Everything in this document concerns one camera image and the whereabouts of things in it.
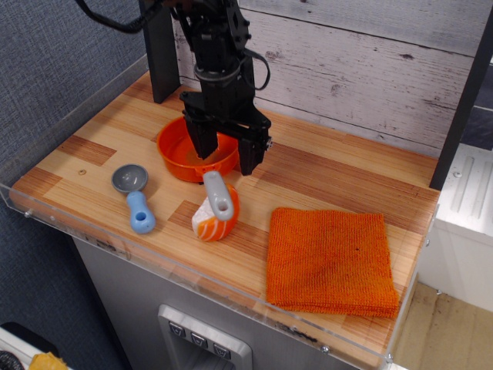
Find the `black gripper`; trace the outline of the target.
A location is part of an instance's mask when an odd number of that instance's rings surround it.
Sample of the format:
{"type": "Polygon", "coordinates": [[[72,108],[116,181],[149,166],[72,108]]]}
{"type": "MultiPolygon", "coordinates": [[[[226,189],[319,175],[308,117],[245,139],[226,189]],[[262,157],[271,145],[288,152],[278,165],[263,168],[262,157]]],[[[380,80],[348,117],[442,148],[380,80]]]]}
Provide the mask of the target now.
{"type": "Polygon", "coordinates": [[[254,105],[256,91],[252,65],[231,70],[206,71],[195,68],[199,92],[183,92],[186,128],[198,157],[205,160],[218,147],[217,134],[238,141],[240,169],[249,176],[263,162],[271,145],[270,120],[254,105]]]}

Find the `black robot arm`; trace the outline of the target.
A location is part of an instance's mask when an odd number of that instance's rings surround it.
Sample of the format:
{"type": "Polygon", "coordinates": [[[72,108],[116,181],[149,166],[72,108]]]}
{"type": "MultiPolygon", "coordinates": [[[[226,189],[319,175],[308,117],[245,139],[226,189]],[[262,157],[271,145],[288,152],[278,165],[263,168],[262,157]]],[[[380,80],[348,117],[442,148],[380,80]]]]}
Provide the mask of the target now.
{"type": "Polygon", "coordinates": [[[253,61],[264,58],[246,48],[250,23],[236,1],[169,1],[195,55],[200,92],[183,92],[184,117],[199,158],[218,147],[222,133],[238,142],[244,176],[263,161],[271,144],[271,122],[254,105],[258,91],[253,61]]]}

